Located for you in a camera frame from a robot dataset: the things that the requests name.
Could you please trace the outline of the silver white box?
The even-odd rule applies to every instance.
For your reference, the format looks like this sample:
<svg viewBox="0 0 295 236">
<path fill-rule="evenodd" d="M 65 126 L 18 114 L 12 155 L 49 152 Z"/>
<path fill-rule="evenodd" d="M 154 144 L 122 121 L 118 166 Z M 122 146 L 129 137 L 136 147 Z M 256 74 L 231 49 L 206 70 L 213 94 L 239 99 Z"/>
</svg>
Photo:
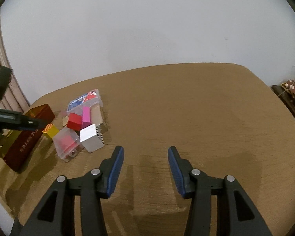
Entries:
<svg viewBox="0 0 295 236">
<path fill-rule="evenodd" d="M 80 131 L 80 143 L 89 153 L 101 149 L 105 145 L 103 136 L 95 124 Z"/>
</svg>

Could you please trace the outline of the red rectangular block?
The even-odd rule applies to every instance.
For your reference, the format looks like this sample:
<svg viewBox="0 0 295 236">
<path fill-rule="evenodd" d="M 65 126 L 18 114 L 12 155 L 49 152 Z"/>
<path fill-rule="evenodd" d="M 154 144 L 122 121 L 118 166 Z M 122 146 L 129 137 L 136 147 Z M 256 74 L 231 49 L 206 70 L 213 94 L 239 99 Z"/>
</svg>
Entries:
<svg viewBox="0 0 295 236">
<path fill-rule="evenodd" d="M 82 117 L 75 113 L 69 114 L 66 126 L 74 131 L 80 131 L 82 127 Z"/>
</svg>

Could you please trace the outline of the clear case with blue card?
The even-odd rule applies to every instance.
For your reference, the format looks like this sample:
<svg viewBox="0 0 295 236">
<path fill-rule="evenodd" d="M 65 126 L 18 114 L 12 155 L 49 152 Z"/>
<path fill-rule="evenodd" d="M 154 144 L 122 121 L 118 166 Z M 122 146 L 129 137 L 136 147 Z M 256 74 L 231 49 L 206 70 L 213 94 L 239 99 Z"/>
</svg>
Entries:
<svg viewBox="0 0 295 236">
<path fill-rule="evenodd" d="M 93 105 L 99 104 L 103 107 L 103 102 L 98 89 L 93 89 L 80 97 L 72 100 L 68 106 L 66 113 L 69 115 L 71 113 L 82 115 L 83 107 L 91 108 Z"/>
</svg>

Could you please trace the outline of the small gold orange box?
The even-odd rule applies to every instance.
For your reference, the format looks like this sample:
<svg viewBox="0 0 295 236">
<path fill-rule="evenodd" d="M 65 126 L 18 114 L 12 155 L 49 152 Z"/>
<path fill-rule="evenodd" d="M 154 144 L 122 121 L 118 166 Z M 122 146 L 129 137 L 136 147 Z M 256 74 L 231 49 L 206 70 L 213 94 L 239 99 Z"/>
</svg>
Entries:
<svg viewBox="0 0 295 236">
<path fill-rule="evenodd" d="M 54 124 L 48 124 L 45 129 L 42 131 L 43 135 L 50 140 L 59 133 L 59 129 Z"/>
</svg>

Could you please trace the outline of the red tin box gold interior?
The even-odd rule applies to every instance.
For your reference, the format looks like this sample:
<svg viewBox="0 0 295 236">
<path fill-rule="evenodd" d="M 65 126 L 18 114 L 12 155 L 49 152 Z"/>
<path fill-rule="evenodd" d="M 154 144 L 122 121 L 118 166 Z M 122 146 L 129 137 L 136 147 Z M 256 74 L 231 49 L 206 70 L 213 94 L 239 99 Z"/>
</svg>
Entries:
<svg viewBox="0 0 295 236">
<path fill-rule="evenodd" d="M 55 115 L 48 104 L 33 107 L 25 115 L 31 119 L 42 119 L 47 124 L 50 124 L 55 119 Z M 3 161 L 13 171 L 21 172 L 33 148 L 41 138 L 43 129 L 35 129 L 33 131 L 10 130 L 1 139 L 0 151 Z"/>
</svg>

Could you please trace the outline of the beige patterned curtain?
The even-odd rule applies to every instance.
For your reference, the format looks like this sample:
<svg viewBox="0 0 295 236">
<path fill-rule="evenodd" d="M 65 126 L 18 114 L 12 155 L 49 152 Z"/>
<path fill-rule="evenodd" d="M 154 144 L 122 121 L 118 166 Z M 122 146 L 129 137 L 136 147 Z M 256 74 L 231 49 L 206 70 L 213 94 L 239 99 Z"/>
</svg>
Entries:
<svg viewBox="0 0 295 236">
<path fill-rule="evenodd" d="M 24 113 L 29 106 L 9 63 L 0 20 L 0 109 Z"/>
</svg>

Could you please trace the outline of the pink rectangular block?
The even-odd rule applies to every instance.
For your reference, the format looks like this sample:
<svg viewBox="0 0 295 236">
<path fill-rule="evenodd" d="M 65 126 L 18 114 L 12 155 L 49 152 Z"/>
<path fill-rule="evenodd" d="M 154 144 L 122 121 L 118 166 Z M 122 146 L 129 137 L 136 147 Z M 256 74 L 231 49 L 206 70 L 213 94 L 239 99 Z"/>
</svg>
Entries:
<svg viewBox="0 0 295 236">
<path fill-rule="evenodd" d="M 81 128 L 84 129 L 91 125 L 91 118 L 90 118 L 90 108 L 83 107 L 82 109 L 82 126 Z"/>
</svg>

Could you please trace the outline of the clear case with red insert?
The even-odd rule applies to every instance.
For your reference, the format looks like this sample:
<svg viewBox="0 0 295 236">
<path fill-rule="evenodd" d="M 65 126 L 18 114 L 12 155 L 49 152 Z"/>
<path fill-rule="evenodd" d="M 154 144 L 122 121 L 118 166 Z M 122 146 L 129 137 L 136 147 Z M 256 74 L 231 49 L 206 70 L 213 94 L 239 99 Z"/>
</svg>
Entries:
<svg viewBox="0 0 295 236">
<path fill-rule="evenodd" d="M 69 162 L 84 148 L 79 135 L 70 128 L 64 127 L 53 138 L 58 157 Z"/>
</svg>

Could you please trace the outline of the small beige block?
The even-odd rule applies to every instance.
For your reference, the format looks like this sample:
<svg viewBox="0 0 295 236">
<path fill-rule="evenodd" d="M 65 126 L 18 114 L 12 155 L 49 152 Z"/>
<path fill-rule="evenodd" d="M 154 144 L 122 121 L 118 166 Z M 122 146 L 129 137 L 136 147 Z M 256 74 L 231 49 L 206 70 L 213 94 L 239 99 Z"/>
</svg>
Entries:
<svg viewBox="0 0 295 236">
<path fill-rule="evenodd" d="M 62 118 L 62 125 L 63 127 L 67 126 L 67 123 L 69 121 L 69 116 L 65 116 L 64 118 Z"/>
</svg>

